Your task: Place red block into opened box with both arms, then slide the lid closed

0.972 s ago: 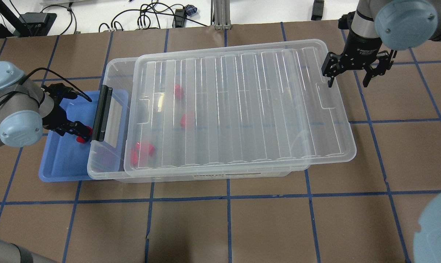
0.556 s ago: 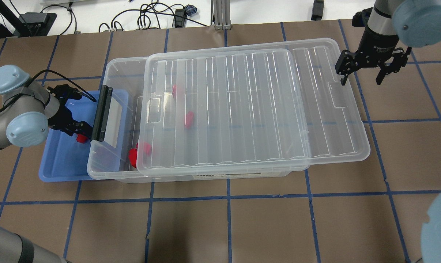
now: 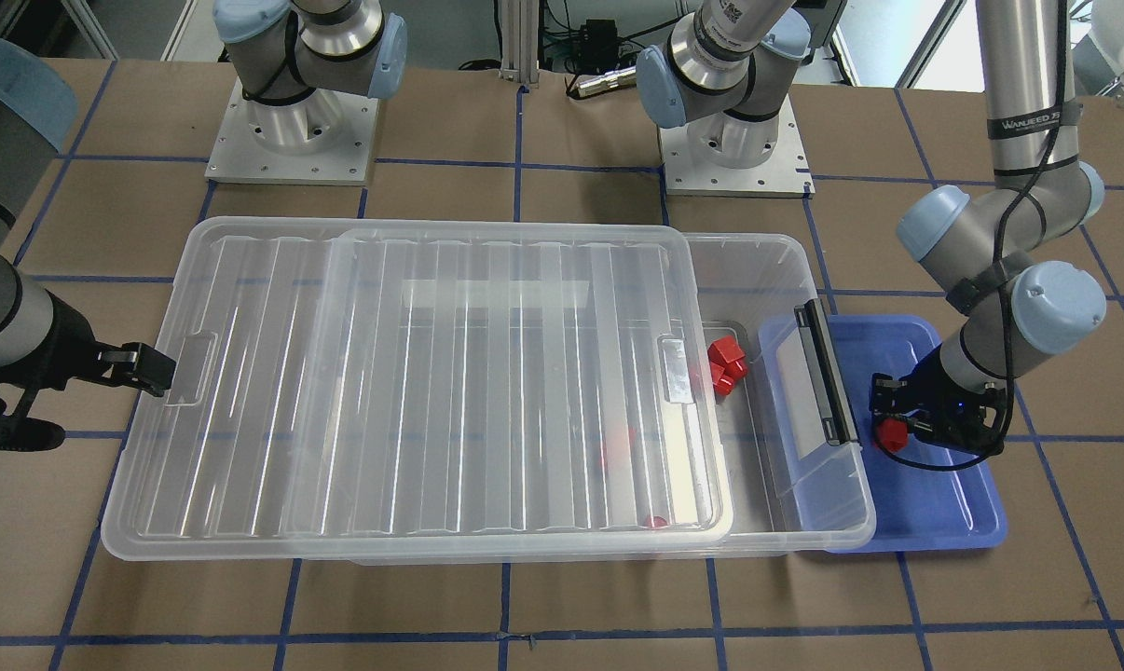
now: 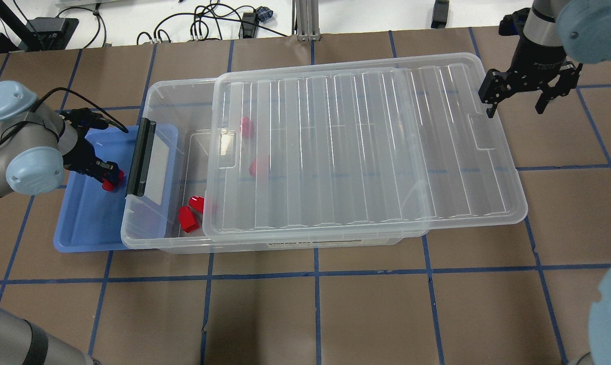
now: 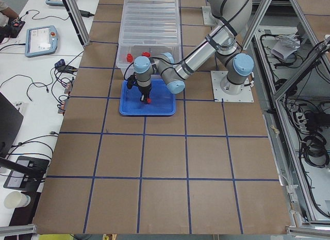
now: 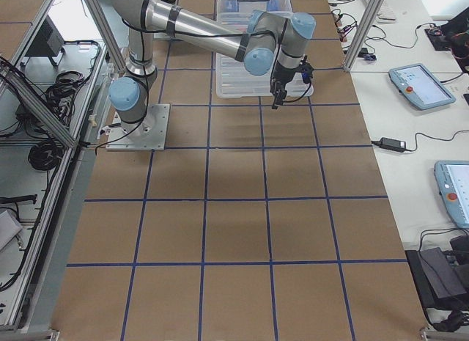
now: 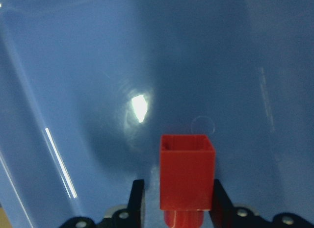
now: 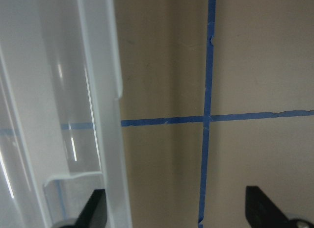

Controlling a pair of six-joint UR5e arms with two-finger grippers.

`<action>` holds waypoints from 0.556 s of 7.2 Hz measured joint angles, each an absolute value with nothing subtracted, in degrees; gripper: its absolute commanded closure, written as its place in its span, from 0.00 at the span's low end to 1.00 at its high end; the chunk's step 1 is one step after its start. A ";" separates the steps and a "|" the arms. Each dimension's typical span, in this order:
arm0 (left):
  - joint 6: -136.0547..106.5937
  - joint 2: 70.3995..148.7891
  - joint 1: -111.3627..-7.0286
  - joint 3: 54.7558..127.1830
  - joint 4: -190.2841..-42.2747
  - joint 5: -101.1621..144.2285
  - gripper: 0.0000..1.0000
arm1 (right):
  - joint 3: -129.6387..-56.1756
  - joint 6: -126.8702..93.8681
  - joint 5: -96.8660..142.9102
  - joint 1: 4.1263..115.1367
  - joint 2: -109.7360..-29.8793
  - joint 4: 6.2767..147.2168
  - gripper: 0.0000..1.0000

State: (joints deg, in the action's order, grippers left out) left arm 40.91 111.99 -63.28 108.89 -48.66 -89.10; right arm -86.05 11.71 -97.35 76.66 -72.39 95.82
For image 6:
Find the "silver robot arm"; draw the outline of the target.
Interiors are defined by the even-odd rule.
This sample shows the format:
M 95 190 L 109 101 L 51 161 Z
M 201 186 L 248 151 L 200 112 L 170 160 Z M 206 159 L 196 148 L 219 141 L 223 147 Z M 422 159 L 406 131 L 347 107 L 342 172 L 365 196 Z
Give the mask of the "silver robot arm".
M 306 83 L 312 83 L 313 69 L 305 52 L 317 22 L 308 13 L 282 17 L 254 10 L 246 31 L 241 32 L 163 0 L 110 1 L 140 44 L 143 34 L 163 30 L 170 37 L 242 62 L 254 76 L 269 73 L 273 109 L 287 103 L 287 85 L 295 74 L 306 74 Z

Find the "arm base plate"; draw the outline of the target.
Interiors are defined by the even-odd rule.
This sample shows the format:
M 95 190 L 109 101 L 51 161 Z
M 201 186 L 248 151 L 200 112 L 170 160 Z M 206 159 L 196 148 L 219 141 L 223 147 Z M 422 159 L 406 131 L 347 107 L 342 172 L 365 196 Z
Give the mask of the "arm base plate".
M 169 123 L 170 105 L 150 104 L 143 123 L 133 131 L 135 125 L 124 123 L 112 128 L 108 135 L 106 149 L 109 151 L 162 151 L 166 145 L 166 134 Z

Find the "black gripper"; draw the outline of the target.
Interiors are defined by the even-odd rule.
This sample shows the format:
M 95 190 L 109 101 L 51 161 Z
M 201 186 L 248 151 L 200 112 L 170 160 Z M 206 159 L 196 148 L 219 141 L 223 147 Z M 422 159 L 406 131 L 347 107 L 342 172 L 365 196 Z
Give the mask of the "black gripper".
M 270 77 L 270 93 L 273 96 L 272 109 L 276 110 L 284 105 L 287 97 L 286 85 L 293 80 L 296 73 L 301 74 L 303 83 L 312 86 L 314 68 L 306 61 L 300 61 L 300 64 L 294 68 L 287 68 L 280 62 L 275 62 Z

